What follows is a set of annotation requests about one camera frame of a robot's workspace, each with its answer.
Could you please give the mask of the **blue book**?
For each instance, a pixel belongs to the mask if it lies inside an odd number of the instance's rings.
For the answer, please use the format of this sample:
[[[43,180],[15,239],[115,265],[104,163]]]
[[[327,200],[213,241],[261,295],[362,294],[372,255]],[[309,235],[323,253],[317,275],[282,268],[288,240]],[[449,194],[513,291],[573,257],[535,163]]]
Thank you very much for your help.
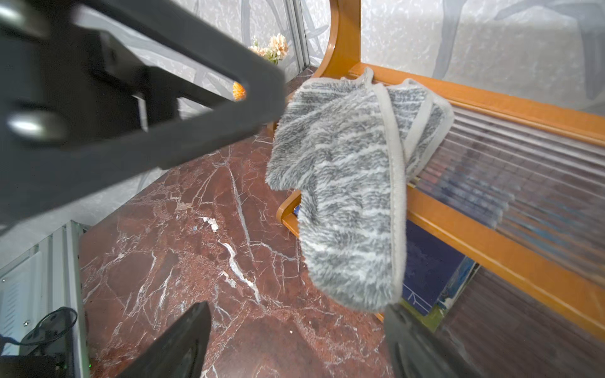
[[[406,242],[401,304],[436,332],[480,265],[411,221]]]

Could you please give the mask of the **flower pot with orange flowers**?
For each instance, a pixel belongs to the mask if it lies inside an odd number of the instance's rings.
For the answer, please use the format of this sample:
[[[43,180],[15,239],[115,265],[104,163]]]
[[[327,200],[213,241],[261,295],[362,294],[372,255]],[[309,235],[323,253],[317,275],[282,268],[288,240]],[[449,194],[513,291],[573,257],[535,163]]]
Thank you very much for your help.
[[[275,66],[287,58],[289,51],[288,41],[282,34],[272,36],[265,47],[261,46],[259,42],[255,40],[248,49],[261,58],[264,58],[266,61],[273,63]],[[246,98],[246,91],[238,82],[233,83],[233,98],[235,101],[241,101]]]

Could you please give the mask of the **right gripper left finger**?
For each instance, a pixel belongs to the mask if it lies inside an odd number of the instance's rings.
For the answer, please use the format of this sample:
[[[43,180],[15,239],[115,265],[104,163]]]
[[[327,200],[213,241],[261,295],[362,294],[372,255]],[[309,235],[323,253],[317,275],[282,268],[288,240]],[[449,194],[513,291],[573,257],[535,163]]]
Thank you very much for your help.
[[[200,377],[211,329],[209,304],[193,304],[119,376]]]

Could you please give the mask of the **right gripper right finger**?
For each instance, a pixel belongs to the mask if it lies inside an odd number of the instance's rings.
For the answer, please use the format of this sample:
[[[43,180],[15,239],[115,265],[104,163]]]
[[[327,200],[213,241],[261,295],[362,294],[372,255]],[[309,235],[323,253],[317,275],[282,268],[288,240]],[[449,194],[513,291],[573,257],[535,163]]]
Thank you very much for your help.
[[[396,377],[477,376],[400,304],[385,308],[384,334]]]

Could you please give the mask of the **aluminium rail frame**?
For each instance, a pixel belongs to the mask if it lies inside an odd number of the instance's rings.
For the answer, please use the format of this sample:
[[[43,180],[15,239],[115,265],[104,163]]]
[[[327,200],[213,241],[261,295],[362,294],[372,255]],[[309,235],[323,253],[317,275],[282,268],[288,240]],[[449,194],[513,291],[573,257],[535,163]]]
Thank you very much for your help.
[[[1,270],[1,337],[18,341],[59,307],[77,311],[74,327],[74,377],[88,377],[86,315],[80,283],[80,238],[87,227],[70,221]],[[1,347],[1,356],[17,354],[18,346]]]

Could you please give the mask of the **grey striped fluffy cloth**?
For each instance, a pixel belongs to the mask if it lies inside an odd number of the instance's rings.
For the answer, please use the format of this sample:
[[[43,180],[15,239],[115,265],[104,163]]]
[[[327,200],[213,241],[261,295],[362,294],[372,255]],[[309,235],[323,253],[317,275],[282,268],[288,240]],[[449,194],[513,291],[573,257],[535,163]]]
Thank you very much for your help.
[[[407,79],[384,85],[314,78],[274,135],[266,183],[301,193],[299,240],[314,286],[377,313],[399,301],[406,270],[407,186],[455,119],[452,104]]]

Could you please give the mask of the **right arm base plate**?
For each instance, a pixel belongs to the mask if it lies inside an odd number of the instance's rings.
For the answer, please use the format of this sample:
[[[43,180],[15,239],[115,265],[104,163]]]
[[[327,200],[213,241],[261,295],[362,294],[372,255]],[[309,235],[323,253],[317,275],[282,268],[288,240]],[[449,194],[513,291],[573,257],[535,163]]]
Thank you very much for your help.
[[[72,308],[59,307],[40,320],[20,341],[1,337],[1,347],[19,347],[17,354],[1,356],[2,377],[74,377],[74,327],[78,314]]]

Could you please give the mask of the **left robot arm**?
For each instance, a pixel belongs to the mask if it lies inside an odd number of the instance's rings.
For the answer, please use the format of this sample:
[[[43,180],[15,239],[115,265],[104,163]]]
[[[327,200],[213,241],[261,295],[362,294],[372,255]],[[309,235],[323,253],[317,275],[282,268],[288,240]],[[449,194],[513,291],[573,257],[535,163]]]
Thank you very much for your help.
[[[143,63],[77,1],[1,4],[1,228],[254,135],[285,109],[275,65],[171,1],[88,7],[242,84],[234,102]]]

